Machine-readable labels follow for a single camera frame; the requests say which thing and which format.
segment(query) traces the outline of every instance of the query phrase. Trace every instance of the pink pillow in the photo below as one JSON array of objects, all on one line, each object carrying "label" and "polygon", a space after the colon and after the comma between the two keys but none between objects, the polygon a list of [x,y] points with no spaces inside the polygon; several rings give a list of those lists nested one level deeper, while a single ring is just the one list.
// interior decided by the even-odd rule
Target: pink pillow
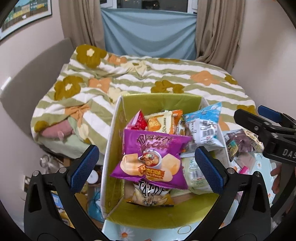
[{"label": "pink pillow", "polygon": [[61,141],[64,140],[64,137],[67,137],[71,134],[75,134],[73,128],[71,127],[68,120],[61,121],[58,124],[47,127],[40,133],[43,137],[57,139]]}]

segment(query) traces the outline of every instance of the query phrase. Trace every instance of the floral comforter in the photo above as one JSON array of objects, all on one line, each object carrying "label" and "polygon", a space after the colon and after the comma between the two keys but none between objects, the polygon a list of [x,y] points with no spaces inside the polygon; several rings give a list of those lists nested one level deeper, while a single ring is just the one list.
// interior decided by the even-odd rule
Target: floral comforter
[{"label": "floral comforter", "polygon": [[210,104],[222,102],[222,130],[237,129],[238,108],[255,112],[255,103],[223,69],[209,64],[167,58],[116,56],[90,45],[78,46],[56,83],[38,103],[32,136],[73,117],[75,135],[105,153],[114,107],[120,95],[190,93]]}]

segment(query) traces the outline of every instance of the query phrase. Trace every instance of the small box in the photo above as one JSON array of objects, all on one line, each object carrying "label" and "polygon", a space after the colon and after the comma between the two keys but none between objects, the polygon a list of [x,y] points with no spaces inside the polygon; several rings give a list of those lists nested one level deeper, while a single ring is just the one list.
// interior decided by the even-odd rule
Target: small box
[{"label": "small box", "polygon": [[[101,210],[105,219],[124,226],[170,229],[198,222],[206,216],[215,203],[218,197],[217,194],[195,195],[193,198],[174,207],[133,205],[123,199],[124,180],[110,177],[110,174],[123,157],[123,130],[139,110],[142,110],[144,115],[164,110],[183,110],[183,113],[187,114],[208,105],[208,102],[203,97],[190,94],[133,94],[121,96],[118,99],[112,119],[102,173]],[[218,127],[217,138],[226,146],[220,127]],[[229,167],[226,148],[211,153],[225,167]]]}]

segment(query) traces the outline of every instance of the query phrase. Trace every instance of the framed picture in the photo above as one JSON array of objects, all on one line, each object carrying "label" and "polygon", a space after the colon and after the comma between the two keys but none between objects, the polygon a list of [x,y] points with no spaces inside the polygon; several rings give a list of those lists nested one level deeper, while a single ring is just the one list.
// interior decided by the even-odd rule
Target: framed picture
[{"label": "framed picture", "polygon": [[0,40],[26,24],[50,15],[51,0],[19,0],[0,28]]}]

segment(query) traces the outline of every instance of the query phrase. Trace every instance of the human hand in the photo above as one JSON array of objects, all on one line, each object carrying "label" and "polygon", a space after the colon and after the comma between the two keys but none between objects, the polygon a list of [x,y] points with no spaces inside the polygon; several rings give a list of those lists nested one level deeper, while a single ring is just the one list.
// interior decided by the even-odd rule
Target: human hand
[{"label": "human hand", "polygon": [[279,182],[281,180],[281,164],[279,164],[275,169],[273,169],[270,172],[270,175],[272,177],[277,175],[277,177],[274,180],[271,190],[273,191],[274,194],[278,194],[279,193]]}]

